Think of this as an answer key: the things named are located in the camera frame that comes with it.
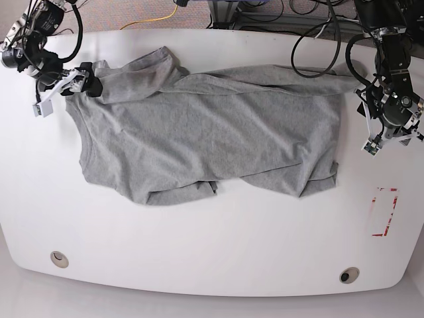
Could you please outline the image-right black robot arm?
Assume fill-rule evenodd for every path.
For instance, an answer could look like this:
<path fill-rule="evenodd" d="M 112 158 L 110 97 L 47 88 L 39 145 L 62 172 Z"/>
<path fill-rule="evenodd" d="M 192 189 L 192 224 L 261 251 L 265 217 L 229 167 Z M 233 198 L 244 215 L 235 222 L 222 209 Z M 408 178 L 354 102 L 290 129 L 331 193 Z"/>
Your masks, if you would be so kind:
<path fill-rule="evenodd" d="M 363 147 L 371 155 L 389 142 L 408 145 L 423 140 L 418 131 L 423 116 L 423 98 L 413 90 L 409 66 L 411 56 L 402 40 L 408 29 L 411 1 L 355 1 L 362 33 L 353 36 L 345 50 L 350 73 L 364 86 L 355 90 L 362 103 L 357 111 L 367 123 L 368 139 Z M 358 41 L 370 38 L 376 47 L 376 72 L 368 81 L 353 66 L 351 50 Z"/>

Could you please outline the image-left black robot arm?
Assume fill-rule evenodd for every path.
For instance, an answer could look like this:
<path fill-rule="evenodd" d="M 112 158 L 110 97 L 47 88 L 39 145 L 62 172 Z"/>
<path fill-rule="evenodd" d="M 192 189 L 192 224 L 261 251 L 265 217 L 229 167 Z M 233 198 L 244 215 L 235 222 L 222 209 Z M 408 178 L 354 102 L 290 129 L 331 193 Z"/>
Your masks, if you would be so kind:
<path fill-rule="evenodd" d="M 67 3 L 78 23 L 78 37 L 72 53 L 61 58 L 44 47 L 48 37 L 54 35 L 62 23 Z M 42 101 L 42 92 L 53 89 L 63 96 L 85 92 L 89 97 L 99 97 L 103 85 L 95 77 L 91 62 L 84 62 L 72 70 L 64 68 L 64 64 L 77 56 L 82 41 L 83 22 L 76 1 L 31 1 L 1 42 L 1 63 L 36 80 L 38 103 Z"/>

